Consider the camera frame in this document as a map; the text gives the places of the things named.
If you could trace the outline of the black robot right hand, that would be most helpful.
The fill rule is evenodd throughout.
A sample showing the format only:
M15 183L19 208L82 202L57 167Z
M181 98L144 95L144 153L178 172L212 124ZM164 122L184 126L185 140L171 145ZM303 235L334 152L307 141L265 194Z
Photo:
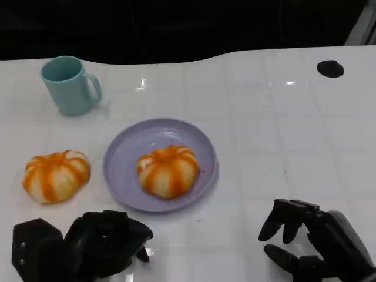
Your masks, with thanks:
M276 199L258 239L270 240L283 229L283 242L289 244L305 225L308 240L318 256L297 257L272 244L264 246L266 255L293 281L375 281L372 258L347 218L335 210L322 211L318 205L301 200Z

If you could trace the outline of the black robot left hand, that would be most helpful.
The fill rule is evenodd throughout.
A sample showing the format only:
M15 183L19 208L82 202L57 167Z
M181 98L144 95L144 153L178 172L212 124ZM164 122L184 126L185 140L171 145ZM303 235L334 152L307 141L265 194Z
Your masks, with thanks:
M88 211L78 217L64 240L64 268L76 281L96 281L126 270L134 257L150 261L147 225L125 211Z

